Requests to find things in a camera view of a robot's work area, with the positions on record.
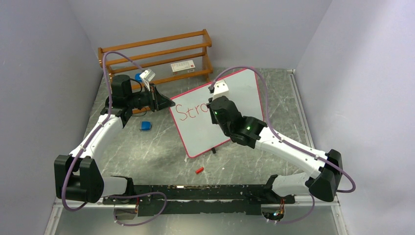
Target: white box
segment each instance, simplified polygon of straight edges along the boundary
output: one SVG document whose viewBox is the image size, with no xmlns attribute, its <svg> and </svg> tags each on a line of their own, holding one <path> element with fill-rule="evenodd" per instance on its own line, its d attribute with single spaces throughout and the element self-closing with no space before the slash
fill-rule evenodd
<svg viewBox="0 0 415 235">
<path fill-rule="evenodd" d="M 193 60 L 177 62 L 170 66 L 173 76 L 195 71 Z"/>
</svg>

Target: red marker cap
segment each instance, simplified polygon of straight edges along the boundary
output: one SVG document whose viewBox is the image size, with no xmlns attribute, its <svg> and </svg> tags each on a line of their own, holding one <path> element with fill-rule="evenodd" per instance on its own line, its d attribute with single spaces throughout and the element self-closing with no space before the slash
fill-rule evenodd
<svg viewBox="0 0 415 235">
<path fill-rule="evenodd" d="M 199 174 L 200 172 L 202 172 L 204 170 L 203 167 L 199 168 L 198 170 L 196 170 L 196 174 Z"/>
</svg>

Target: whiteboard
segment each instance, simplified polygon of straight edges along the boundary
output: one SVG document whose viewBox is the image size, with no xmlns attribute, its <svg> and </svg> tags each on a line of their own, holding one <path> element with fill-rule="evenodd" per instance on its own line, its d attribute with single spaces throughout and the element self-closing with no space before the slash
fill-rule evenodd
<svg viewBox="0 0 415 235">
<path fill-rule="evenodd" d="M 264 119 L 258 84 L 253 71 L 241 70 L 222 79 L 229 87 L 229 100 L 236 104 L 242 116 Z M 186 154 L 190 158 L 195 158 L 230 140 L 223 134 L 219 125 L 212 124 L 209 109 L 206 106 L 208 99 L 213 95 L 208 90 L 210 84 L 206 83 L 171 98 L 176 106 L 170 107 L 170 112 Z"/>
</svg>

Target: white wall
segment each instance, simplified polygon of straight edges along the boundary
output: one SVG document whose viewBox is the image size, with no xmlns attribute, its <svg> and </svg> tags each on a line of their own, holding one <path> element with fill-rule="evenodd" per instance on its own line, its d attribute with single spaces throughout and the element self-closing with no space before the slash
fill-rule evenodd
<svg viewBox="0 0 415 235">
<path fill-rule="evenodd" d="M 414 11 L 333 0 L 297 67 L 316 147 L 339 150 L 357 183 L 339 195 L 352 235 L 415 234 Z"/>
<path fill-rule="evenodd" d="M 45 232 L 53 161 L 82 140 L 101 74 L 66 0 L 0 1 L 0 234 Z"/>
<path fill-rule="evenodd" d="M 69 0 L 94 50 L 206 28 L 214 66 L 294 68 L 331 0 Z"/>
</svg>

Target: gray table surface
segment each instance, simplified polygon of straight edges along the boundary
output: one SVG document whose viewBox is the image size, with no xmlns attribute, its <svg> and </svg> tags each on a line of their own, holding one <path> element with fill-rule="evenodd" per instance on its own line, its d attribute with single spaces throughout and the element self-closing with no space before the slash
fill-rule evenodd
<svg viewBox="0 0 415 235">
<path fill-rule="evenodd" d="M 211 80 L 224 68 L 216 68 Z M 269 89 L 272 124 L 282 134 L 306 143 L 305 128 L 286 70 L 259 69 Z M 134 77 L 134 72 L 126 73 Z M 173 97 L 205 84 L 203 77 L 160 84 L 160 93 Z M 261 100 L 265 100 L 259 81 Z M 104 81 L 99 88 L 87 133 L 96 124 L 108 96 Z M 153 128 L 141 132 L 141 121 L 150 121 Z M 96 159 L 103 176 L 121 175 L 133 178 L 135 184 L 200 185 L 200 184 L 264 184 L 270 175 L 291 175 L 300 170 L 281 158 L 228 142 L 196 159 L 186 156 L 183 144 L 168 109 L 131 117 L 122 132 L 108 145 L 104 155 Z M 204 167 L 201 174 L 195 170 Z"/>
<path fill-rule="evenodd" d="M 216 68 L 211 79 L 222 71 Z M 282 134 L 307 145 L 305 127 L 302 125 L 292 82 L 286 70 L 260 69 L 270 91 L 270 116 L 273 126 Z M 158 90 L 173 97 L 203 85 L 203 77 L 193 77 L 157 86 Z M 264 93 L 261 82 L 261 100 Z M 101 82 L 86 133 L 96 124 L 108 96 L 104 81 Z M 150 121 L 153 129 L 140 132 L 141 121 Z M 200 184 L 264 184 L 273 174 L 291 175 L 301 171 L 262 151 L 228 142 L 196 159 L 186 156 L 184 147 L 168 110 L 131 117 L 124 130 L 108 145 L 99 159 L 98 167 L 104 176 L 132 177 L 135 184 L 144 185 L 200 185 Z M 200 167 L 205 170 L 195 174 Z M 299 218 L 309 206 L 286 208 L 285 220 Z M 149 235 L 268 235 L 308 234 L 336 235 L 331 206 L 316 206 L 311 216 L 290 225 L 267 223 L 261 215 L 244 213 L 221 214 L 170 214 L 161 215 L 151 223 L 138 227 L 122 227 L 113 223 L 113 209 L 84 208 L 77 212 L 63 210 L 56 230 L 57 235 L 78 234 L 149 234 Z M 137 223 L 148 217 L 136 217 L 125 223 Z"/>
</svg>

